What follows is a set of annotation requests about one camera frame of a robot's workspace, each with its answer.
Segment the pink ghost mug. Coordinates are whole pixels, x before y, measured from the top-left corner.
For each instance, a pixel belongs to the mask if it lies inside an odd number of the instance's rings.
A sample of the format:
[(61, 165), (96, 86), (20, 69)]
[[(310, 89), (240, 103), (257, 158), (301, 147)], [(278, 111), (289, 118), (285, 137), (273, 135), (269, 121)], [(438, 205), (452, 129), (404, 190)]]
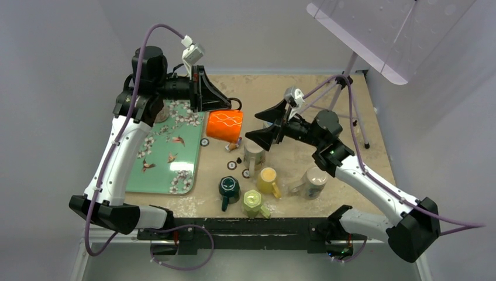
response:
[(167, 118), (169, 117), (169, 114), (170, 114), (170, 110), (168, 107), (163, 107), (161, 109), (161, 111), (158, 112), (155, 120), (154, 120), (154, 123), (155, 124), (160, 124), (160, 123), (163, 123), (167, 120)]

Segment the orange mug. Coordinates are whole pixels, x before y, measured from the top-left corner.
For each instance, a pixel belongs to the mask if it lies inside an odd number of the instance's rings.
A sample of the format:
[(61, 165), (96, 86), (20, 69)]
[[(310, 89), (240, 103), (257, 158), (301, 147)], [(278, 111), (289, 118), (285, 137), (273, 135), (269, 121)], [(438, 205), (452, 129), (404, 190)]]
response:
[(220, 141), (235, 143), (240, 136), (244, 113), (242, 102), (238, 98), (228, 98), (239, 104), (236, 109), (222, 109), (209, 113), (205, 134)]

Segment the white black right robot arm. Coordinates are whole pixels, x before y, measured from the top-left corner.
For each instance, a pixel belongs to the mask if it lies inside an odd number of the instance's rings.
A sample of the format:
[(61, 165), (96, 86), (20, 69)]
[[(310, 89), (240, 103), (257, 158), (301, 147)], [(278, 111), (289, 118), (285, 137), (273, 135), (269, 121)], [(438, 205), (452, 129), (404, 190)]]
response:
[(354, 188), (382, 212), (366, 214), (342, 206), (329, 216), (330, 234), (335, 238), (360, 234), (386, 242), (399, 258), (416, 262), (440, 237), (438, 205), (429, 197), (419, 200), (400, 190), (365, 165), (339, 139), (343, 128), (333, 111), (323, 109), (308, 122), (299, 116), (291, 118), (286, 106), (282, 100), (256, 113), (255, 118), (271, 126), (247, 132), (246, 137), (266, 151), (284, 137), (315, 147), (312, 158), (318, 168)]

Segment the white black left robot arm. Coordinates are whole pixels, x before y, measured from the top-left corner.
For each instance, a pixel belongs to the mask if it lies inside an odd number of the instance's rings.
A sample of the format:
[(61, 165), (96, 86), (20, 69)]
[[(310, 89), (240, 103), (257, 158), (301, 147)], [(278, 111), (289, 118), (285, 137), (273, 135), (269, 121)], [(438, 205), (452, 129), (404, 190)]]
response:
[(208, 79), (198, 60), (204, 55), (198, 44), (182, 53), (186, 76), (167, 70), (161, 48), (137, 49), (132, 57), (132, 73), (125, 79), (113, 109), (108, 143), (98, 168), (84, 193), (70, 198), (69, 207), (92, 224), (121, 234), (151, 228), (159, 239), (174, 233), (172, 211), (158, 206), (125, 203), (126, 186), (137, 153), (151, 131), (165, 100), (187, 100), (195, 112), (231, 109), (231, 99)]

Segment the green floral tray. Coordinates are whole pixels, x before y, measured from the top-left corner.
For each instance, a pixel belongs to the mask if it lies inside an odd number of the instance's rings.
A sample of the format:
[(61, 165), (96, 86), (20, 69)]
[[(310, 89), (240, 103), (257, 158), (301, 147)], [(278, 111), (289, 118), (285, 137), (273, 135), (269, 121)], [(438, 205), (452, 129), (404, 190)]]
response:
[(127, 192), (187, 194), (194, 185), (205, 114), (189, 101), (165, 100), (167, 120), (154, 124), (138, 150)]

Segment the grey music stand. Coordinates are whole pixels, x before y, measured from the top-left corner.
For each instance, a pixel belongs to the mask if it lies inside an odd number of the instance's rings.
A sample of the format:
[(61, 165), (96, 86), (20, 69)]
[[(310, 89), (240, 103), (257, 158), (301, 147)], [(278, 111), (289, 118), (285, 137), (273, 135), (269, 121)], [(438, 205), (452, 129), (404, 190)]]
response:
[(351, 51), (373, 80), (398, 90), (400, 138), (429, 150), (464, 148), (470, 123), (452, 111), (464, 86), (461, 28), (480, 1), (305, 1), (304, 13)]

